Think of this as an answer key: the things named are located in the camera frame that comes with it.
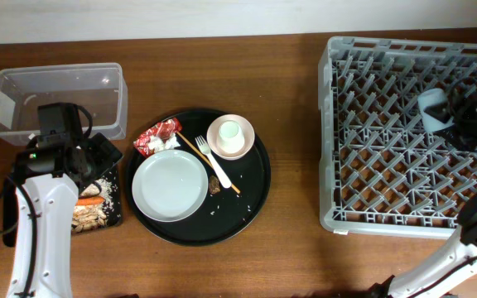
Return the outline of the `light blue cup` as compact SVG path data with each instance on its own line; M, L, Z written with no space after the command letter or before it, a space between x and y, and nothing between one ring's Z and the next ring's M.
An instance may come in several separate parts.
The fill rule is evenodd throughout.
M439 88L429 89L417 96L417 104L422 116L423 127L426 132L437 132L453 125L452 118L443 123L424 111L425 108L446 102L447 97L445 91Z

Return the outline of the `orange carrot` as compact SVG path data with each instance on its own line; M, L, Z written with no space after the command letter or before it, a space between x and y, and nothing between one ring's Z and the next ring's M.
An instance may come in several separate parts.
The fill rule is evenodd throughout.
M77 200L78 206L88 206L88 205L97 205L102 204L104 202L104 198L101 196L94 196L89 198L80 198Z

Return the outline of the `rice and peanut leftovers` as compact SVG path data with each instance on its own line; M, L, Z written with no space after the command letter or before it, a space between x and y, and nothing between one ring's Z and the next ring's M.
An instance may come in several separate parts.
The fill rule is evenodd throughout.
M86 233L101 228L115 226L121 220L118 185L105 177L89 185L80 198L101 196L102 204L74 207L71 221L71 233Z

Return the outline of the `grey dinner plate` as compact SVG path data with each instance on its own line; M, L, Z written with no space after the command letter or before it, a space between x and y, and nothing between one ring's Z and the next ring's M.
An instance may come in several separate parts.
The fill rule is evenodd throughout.
M190 217L204 203L208 192L205 167L181 150L160 151L136 170L132 197L149 219L172 223Z

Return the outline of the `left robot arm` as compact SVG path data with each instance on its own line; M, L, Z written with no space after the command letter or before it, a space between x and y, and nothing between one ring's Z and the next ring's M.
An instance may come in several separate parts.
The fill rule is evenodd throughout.
M8 181L16 190L17 238L9 297L70 297L71 222L79 195L122 153L103 134L83 129L90 113L75 103L37 109L40 126L17 154Z

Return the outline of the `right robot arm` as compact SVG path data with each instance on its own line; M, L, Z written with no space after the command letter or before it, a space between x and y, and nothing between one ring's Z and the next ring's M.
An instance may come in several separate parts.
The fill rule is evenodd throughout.
M438 135L456 149L477 152L477 79L456 80L445 100L420 107L425 119L443 123ZM372 285L366 297L444 297L477 274L477 193L460 210L445 244L419 266Z

